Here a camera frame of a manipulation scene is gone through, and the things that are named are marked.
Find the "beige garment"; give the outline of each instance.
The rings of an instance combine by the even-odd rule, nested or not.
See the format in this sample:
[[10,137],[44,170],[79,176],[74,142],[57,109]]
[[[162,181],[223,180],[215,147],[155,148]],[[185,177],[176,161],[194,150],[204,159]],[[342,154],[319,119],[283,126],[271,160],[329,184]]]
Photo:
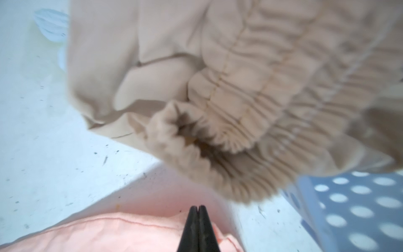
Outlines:
[[91,131],[236,201],[299,175],[393,170],[403,110],[390,105],[403,93],[379,94],[402,78],[402,11],[397,0],[72,0],[70,101]]

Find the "white plastic object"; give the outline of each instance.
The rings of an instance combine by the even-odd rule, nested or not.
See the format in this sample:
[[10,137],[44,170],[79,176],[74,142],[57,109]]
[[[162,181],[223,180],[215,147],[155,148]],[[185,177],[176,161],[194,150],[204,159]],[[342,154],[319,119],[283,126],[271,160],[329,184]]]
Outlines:
[[34,12],[34,20],[41,33],[50,41],[66,41],[69,30],[69,16],[60,11],[40,9]]

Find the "stitching seam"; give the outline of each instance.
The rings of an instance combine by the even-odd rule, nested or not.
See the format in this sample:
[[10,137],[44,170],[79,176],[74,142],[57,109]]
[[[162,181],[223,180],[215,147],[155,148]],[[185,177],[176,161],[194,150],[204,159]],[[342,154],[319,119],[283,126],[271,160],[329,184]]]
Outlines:
[[237,120],[238,124],[242,124],[242,120],[245,118],[245,115],[248,114],[250,109],[252,108],[253,104],[257,102],[257,100],[262,96],[263,91],[269,86],[270,82],[277,76],[279,70],[281,69],[282,66],[291,58],[292,54],[295,52],[297,49],[298,42],[301,41],[301,39],[305,38],[306,35],[308,34],[308,31],[310,27],[312,27],[313,24],[315,24],[320,17],[322,17],[324,11],[326,10],[327,4],[322,5],[321,9],[317,13],[316,17],[311,21],[311,23],[305,28],[305,30],[301,33],[301,35],[294,41],[293,46],[291,50],[288,52],[287,55],[284,56],[283,60],[280,62],[280,64],[277,65],[277,67],[273,70],[273,73],[271,77],[266,81],[266,84],[260,89],[258,95],[255,97],[251,105],[249,105],[246,109],[245,112],[241,115],[241,117]]
[[209,106],[208,106],[208,102],[211,101],[211,98],[215,95],[217,89],[220,87],[220,85],[221,85],[221,80],[222,80],[222,75],[224,74],[225,70],[226,70],[227,67],[228,67],[229,56],[230,56],[230,54],[231,54],[231,51],[232,51],[232,49],[233,49],[234,47],[237,46],[239,40],[241,39],[241,35],[243,34],[243,32],[244,32],[244,31],[246,30],[246,28],[247,28],[247,22],[248,22],[249,18],[251,17],[253,10],[255,10],[255,8],[259,5],[259,3],[260,3],[260,0],[257,1],[257,2],[256,2],[256,1],[253,2],[252,7],[249,9],[249,11],[248,11],[248,13],[247,13],[247,16],[246,16],[246,19],[245,19],[245,25],[242,27],[242,29],[239,31],[238,35],[236,36],[235,42],[234,42],[234,43],[232,44],[232,46],[228,49],[228,52],[227,52],[227,54],[226,54],[226,56],[225,56],[224,66],[223,66],[221,72],[220,72],[219,75],[218,75],[217,81],[214,83],[214,84],[215,84],[215,87],[214,87],[213,90],[210,92],[210,95],[209,95],[208,99],[206,100],[206,107],[204,108],[203,112],[206,112],[207,108],[209,107]]

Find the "white floor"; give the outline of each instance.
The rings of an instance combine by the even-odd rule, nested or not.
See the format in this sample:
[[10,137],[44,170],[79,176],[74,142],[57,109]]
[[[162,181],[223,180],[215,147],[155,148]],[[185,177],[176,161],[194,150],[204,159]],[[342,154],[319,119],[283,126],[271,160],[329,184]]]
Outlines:
[[[0,1],[0,244],[111,197],[159,162],[85,130],[65,99],[61,45],[47,41],[32,19],[39,8],[68,12],[65,0]],[[158,194],[160,185],[148,181]],[[130,193],[143,194],[143,187]],[[232,204],[232,211],[246,251],[320,251],[282,197]]]

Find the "pink fabric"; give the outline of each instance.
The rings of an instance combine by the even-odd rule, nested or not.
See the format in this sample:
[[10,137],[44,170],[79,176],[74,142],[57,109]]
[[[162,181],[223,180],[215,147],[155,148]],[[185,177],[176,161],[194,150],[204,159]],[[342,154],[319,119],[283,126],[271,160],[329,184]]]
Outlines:
[[[45,230],[0,252],[174,252],[186,217],[185,212],[170,218],[121,212],[97,215]],[[221,252],[243,252],[232,235],[223,235],[215,224],[213,228]]]

